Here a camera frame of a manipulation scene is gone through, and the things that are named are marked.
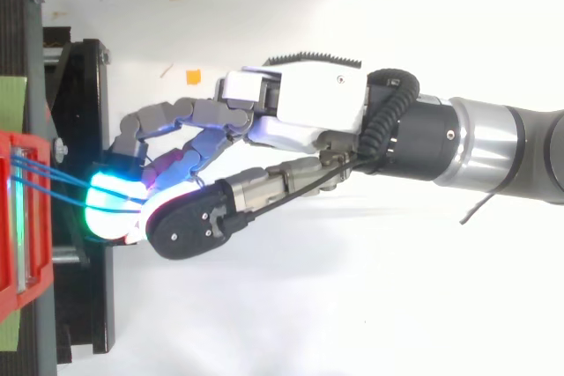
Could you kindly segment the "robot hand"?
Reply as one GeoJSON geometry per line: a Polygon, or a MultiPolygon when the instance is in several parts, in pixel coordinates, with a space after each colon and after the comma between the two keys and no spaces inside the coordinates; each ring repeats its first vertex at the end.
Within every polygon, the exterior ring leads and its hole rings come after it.
{"type": "Polygon", "coordinates": [[[219,78],[209,99],[181,97],[127,113],[85,196],[96,240],[148,242],[168,260],[227,243],[257,217],[330,191],[364,158],[368,106],[357,61],[299,53],[219,78]],[[212,183],[202,172],[238,142],[296,159],[212,183]]]}

